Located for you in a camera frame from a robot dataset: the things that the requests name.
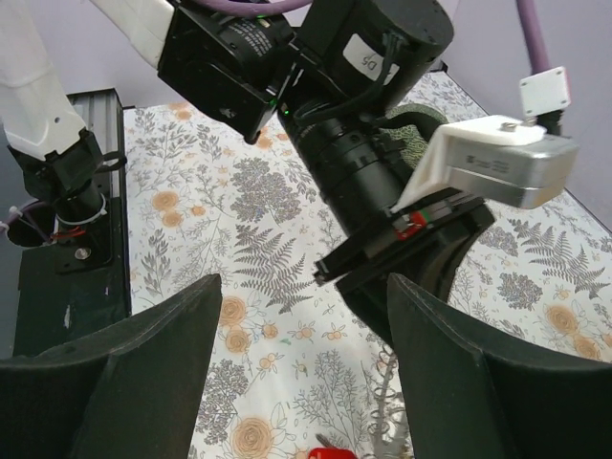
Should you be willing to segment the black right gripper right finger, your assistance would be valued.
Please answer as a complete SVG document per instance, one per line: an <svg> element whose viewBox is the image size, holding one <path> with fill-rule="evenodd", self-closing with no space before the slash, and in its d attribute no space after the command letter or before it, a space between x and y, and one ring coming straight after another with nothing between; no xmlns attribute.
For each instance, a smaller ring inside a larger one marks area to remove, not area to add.
<svg viewBox="0 0 612 459"><path fill-rule="evenodd" d="M398 274L387 297L416 457L610 457L610 364L518 339Z"/></svg>

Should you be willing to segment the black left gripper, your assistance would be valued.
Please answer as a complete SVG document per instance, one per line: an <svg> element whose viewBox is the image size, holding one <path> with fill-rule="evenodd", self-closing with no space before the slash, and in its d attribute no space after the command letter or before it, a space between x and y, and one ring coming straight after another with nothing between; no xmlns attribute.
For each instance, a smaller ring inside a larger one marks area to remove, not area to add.
<svg viewBox="0 0 612 459"><path fill-rule="evenodd" d="M387 279L397 273L447 299L456 269L493 224L484 201L454 188L395 211L412 169L386 129L404 121L431 139L432 118L386 113L453 38L435 1L316 1L291 43L281 124L346 240L317 262L348 308L391 341Z"/></svg>

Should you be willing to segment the red key tag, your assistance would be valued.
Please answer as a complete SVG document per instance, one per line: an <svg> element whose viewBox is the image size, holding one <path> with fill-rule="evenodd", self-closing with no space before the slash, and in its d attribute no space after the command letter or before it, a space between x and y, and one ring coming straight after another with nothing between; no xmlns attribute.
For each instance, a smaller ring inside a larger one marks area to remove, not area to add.
<svg viewBox="0 0 612 459"><path fill-rule="evenodd" d="M346 448L321 447L313 448L308 453L309 459L357 459L356 454Z"/></svg>

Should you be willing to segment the metal ring disc key organizer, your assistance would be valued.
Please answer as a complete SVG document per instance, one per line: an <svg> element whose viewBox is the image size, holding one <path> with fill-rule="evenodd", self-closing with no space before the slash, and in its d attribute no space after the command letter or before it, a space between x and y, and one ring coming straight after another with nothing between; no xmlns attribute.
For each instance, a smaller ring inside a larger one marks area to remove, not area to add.
<svg viewBox="0 0 612 459"><path fill-rule="evenodd" d="M413 458L397 356L384 345L373 359L363 370L369 447L362 457Z"/></svg>

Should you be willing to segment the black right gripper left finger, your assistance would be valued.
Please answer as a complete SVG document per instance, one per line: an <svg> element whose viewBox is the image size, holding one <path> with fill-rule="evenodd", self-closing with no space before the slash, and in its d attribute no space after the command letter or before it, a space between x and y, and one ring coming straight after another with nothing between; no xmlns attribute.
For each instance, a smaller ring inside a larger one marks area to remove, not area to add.
<svg viewBox="0 0 612 459"><path fill-rule="evenodd" d="M91 335L2 361L2 457L187 457L221 306L221 278L207 275Z"/></svg>

